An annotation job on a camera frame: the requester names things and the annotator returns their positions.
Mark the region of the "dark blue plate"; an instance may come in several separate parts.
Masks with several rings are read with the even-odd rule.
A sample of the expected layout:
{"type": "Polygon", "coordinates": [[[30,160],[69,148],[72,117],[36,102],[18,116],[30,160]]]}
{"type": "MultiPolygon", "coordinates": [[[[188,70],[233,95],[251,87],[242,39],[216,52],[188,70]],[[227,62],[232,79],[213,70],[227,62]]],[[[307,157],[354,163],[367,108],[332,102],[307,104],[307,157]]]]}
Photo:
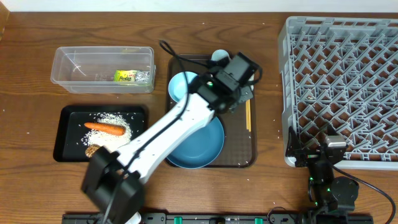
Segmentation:
{"type": "Polygon", "coordinates": [[[212,163],[224,146],[224,127],[215,117],[204,128],[186,138],[167,157],[174,166],[184,169],[198,169],[212,163]]]}

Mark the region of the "aluminium foil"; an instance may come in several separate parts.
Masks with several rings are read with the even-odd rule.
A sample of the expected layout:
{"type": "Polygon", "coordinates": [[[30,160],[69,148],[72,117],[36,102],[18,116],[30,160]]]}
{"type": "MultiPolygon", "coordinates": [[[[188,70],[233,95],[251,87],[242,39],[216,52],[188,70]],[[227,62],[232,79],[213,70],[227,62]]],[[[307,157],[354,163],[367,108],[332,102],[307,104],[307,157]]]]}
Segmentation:
{"type": "Polygon", "coordinates": [[[135,81],[136,82],[148,82],[150,80],[150,72],[137,71],[135,81]]]}

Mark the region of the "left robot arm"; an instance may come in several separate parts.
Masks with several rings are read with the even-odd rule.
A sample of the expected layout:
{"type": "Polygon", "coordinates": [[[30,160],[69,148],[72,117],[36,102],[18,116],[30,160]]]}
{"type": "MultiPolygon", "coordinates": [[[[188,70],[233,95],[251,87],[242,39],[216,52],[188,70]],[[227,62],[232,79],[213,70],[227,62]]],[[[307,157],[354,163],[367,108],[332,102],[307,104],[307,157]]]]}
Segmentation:
{"type": "Polygon", "coordinates": [[[224,67],[215,66],[187,82],[184,97],[161,119],[113,152],[97,149],[81,189],[103,213],[103,223],[139,223],[144,184],[159,164],[216,114],[253,97],[254,73],[262,68],[237,53],[224,67]]]}

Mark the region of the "brown mushroom food scrap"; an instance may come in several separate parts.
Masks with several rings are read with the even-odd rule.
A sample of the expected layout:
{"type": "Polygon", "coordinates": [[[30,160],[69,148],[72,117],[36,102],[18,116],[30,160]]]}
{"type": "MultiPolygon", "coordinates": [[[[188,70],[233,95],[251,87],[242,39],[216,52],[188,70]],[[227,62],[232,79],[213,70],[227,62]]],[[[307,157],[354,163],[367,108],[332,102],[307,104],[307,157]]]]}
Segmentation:
{"type": "Polygon", "coordinates": [[[88,158],[93,157],[93,154],[100,148],[101,146],[97,145],[97,144],[92,144],[90,145],[86,150],[85,150],[85,155],[88,158]]]}

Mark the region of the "light blue cup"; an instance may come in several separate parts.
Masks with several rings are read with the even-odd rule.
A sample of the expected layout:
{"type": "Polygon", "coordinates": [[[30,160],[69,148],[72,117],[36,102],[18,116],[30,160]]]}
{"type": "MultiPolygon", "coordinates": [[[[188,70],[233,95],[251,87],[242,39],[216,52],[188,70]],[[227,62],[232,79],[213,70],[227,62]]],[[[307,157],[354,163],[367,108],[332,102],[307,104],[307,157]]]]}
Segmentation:
{"type": "Polygon", "coordinates": [[[223,49],[218,49],[218,50],[214,51],[211,55],[211,61],[214,61],[214,62],[224,60],[225,58],[227,58],[228,60],[231,60],[229,53],[223,49]]]}

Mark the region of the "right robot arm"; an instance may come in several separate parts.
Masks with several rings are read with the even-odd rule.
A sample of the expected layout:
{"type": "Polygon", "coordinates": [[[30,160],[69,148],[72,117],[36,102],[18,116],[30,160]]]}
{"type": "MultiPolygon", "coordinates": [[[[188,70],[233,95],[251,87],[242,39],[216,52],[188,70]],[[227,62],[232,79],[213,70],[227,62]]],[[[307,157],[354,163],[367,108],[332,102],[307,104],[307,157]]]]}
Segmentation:
{"type": "Polygon", "coordinates": [[[359,184],[349,177],[335,177],[335,164],[343,160],[347,143],[332,126],[327,127],[323,142],[317,149],[305,149],[294,128],[289,128],[285,155],[295,158],[295,167],[309,171],[308,197],[315,207],[300,213],[295,223],[348,223],[348,214],[355,208],[359,184]]]}

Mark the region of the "light blue bowl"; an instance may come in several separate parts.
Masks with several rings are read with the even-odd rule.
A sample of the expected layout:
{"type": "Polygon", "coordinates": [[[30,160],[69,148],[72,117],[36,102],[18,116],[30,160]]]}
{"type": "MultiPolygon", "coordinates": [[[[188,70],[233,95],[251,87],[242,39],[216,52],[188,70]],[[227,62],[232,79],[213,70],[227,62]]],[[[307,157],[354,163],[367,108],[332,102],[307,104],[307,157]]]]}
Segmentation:
{"type": "Polygon", "coordinates": [[[185,78],[187,78],[188,83],[190,83],[197,76],[194,72],[180,72],[174,75],[168,85],[168,92],[175,102],[179,102],[184,95],[187,93],[187,84],[185,78]]]}

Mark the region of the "orange carrot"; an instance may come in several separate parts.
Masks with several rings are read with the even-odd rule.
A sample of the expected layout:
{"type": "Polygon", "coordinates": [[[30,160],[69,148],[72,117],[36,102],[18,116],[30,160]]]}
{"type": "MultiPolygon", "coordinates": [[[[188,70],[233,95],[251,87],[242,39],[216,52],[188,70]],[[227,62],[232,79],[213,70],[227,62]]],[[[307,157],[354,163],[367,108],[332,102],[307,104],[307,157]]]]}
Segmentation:
{"type": "Polygon", "coordinates": [[[123,126],[117,126],[113,124],[105,124],[105,123],[85,123],[85,127],[89,129],[93,129],[96,131],[101,131],[107,134],[115,135],[115,136],[122,136],[126,129],[123,126]]]}

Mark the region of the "green pandan cake wrapper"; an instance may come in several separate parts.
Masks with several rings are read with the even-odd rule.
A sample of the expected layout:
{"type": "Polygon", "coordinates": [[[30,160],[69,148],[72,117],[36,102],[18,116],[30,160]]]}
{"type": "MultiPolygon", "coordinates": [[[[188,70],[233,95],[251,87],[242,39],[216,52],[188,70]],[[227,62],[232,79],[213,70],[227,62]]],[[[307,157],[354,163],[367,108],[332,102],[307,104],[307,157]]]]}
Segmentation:
{"type": "Polygon", "coordinates": [[[136,81],[137,70],[116,70],[114,74],[115,82],[134,82],[136,81]]]}

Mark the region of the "pile of white rice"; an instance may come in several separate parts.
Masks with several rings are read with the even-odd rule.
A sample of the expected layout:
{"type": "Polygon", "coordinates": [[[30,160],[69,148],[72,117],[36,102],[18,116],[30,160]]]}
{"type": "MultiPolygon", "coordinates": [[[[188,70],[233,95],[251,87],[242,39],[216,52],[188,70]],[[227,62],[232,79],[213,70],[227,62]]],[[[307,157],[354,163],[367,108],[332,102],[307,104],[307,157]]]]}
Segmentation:
{"type": "Polygon", "coordinates": [[[93,114],[93,116],[94,121],[86,123],[105,123],[123,126],[125,127],[126,132],[122,136],[115,136],[85,127],[88,129],[88,132],[81,139],[83,145],[90,146],[92,144],[97,144],[99,146],[104,146],[110,151],[114,151],[131,141],[133,134],[131,125],[121,113],[97,113],[93,114]]]}

